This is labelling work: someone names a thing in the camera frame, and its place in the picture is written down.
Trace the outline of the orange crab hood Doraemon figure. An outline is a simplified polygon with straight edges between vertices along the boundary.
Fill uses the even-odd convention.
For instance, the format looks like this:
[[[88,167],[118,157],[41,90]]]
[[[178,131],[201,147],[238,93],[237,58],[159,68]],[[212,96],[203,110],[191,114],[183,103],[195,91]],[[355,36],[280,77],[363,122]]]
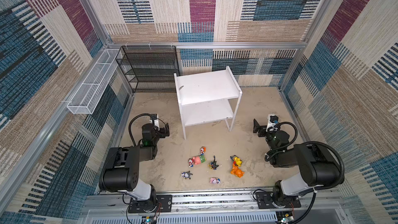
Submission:
[[[200,149],[200,155],[203,155],[206,152],[206,147],[202,146]]]

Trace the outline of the pink hood Doraemon figure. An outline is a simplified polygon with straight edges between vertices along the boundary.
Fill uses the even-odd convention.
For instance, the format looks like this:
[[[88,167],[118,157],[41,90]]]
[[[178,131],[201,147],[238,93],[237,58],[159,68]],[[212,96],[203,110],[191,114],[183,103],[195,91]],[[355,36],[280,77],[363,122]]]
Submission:
[[[209,180],[209,183],[210,184],[220,184],[221,180],[219,178],[217,178],[217,177],[211,177],[210,180]]]

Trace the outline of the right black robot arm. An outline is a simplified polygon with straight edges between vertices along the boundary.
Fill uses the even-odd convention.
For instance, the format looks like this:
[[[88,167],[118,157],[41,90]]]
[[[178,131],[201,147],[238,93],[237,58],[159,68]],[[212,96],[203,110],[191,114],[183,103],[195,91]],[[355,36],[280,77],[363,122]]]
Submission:
[[[266,196],[275,208],[299,205],[299,197],[310,192],[334,188],[345,180],[345,165],[338,152],[322,142],[296,144],[298,130],[295,124],[280,122],[269,115],[267,125],[253,120],[253,133],[265,138],[269,151],[264,160],[274,168],[298,167],[299,172],[279,180]]]

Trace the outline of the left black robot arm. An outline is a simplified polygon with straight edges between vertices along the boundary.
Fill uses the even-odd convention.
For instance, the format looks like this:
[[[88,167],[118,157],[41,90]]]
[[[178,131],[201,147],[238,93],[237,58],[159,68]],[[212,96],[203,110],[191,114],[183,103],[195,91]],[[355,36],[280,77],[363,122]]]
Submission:
[[[141,117],[149,117],[150,121],[142,125],[142,138],[136,141],[132,125]],[[139,177],[140,163],[155,159],[158,142],[169,137],[170,126],[160,120],[157,114],[143,113],[130,121],[128,130],[133,145],[109,150],[99,176],[99,189],[130,197],[127,209],[133,213],[159,211],[161,202],[157,199],[154,186],[143,182]]]

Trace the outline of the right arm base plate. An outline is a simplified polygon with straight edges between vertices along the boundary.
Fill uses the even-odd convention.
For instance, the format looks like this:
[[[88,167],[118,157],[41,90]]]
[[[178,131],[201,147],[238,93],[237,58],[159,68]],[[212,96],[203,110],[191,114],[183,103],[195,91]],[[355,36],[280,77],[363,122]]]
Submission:
[[[252,194],[259,209],[300,208],[298,197],[276,195],[270,191],[255,191]]]

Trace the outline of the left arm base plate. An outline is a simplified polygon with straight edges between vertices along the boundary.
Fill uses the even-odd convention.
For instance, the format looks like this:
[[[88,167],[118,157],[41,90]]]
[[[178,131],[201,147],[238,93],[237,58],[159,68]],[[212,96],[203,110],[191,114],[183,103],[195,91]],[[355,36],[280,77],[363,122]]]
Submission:
[[[172,195],[158,195],[156,197],[150,197],[149,200],[145,201],[135,201],[131,199],[127,212],[129,214],[155,212],[169,213],[172,209],[172,203]]]

